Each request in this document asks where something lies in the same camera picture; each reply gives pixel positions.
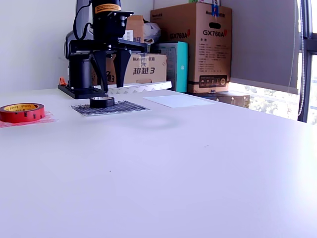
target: white paper sheet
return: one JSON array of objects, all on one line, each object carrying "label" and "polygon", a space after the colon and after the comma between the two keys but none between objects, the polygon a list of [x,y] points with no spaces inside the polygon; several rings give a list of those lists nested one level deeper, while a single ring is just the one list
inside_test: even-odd
[{"label": "white paper sheet", "polygon": [[186,96],[186,95],[172,95],[172,96],[160,96],[160,97],[147,97],[144,98],[155,103],[162,104],[170,108],[184,108],[192,106],[205,106],[212,105],[214,103],[204,101],[198,98]]}]

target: black tape roll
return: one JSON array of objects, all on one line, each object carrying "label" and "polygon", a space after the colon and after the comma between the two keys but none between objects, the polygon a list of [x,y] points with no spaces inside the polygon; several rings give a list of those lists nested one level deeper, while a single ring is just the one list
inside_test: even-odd
[{"label": "black tape roll", "polygon": [[90,99],[91,108],[109,108],[114,106],[112,97],[95,97]]}]

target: black cable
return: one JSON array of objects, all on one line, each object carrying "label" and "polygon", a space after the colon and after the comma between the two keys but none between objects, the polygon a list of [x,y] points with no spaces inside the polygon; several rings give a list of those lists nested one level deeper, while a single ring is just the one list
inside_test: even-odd
[{"label": "black cable", "polygon": [[84,40],[85,37],[86,37],[86,35],[87,35],[88,26],[90,25],[90,26],[92,27],[92,24],[91,24],[90,22],[88,22],[88,23],[85,25],[84,33],[83,33],[82,37],[79,38],[78,32],[77,32],[77,26],[76,26],[78,14],[79,14],[79,12],[81,11],[81,9],[83,9],[83,8],[85,8],[85,7],[90,7],[91,3],[92,3],[92,2],[91,2],[91,0],[90,0],[90,1],[89,1],[89,4],[88,4],[87,6],[82,6],[82,7],[78,10],[78,12],[77,12],[77,14],[76,14],[76,17],[75,17],[75,20],[74,20],[74,25],[73,25],[73,30],[74,30],[75,38],[76,38],[77,40]]}]

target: teal box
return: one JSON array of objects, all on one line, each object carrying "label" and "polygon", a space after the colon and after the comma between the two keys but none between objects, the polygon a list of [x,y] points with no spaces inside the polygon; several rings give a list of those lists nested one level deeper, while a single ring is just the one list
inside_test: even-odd
[{"label": "teal box", "polygon": [[151,45],[151,53],[167,56],[167,80],[172,82],[171,90],[186,93],[188,82],[188,44],[166,42]]}]

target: orange object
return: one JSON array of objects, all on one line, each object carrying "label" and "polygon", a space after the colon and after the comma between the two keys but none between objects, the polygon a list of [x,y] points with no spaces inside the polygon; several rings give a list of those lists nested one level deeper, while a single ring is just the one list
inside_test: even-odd
[{"label": "orange object", "polygon": [[63,77],[59,78],[59,84],[61,86],[67,86],[67,83],[65,82],[65,79]]}]

